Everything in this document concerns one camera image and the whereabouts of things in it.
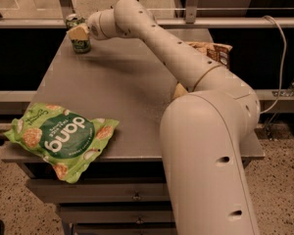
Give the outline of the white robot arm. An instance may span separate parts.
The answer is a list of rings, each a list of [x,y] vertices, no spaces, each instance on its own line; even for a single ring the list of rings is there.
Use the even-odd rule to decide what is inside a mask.
[[[260,116],[256,92],[167,30],[136,0],[92,14],[71,39],[138,38],[188,89],[165,110],[162,160],[178,235],[260,235],[240,145]]]

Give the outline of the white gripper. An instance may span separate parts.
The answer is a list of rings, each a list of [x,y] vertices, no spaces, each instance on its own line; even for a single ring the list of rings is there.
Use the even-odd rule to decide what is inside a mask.
[[[92,14],[87,20],[87,25],[81,23],[69,29],[67,34],[70,40],[87,40],[89,38],[89,29],[90,34],[97,40],[119,36],[113,9]]]

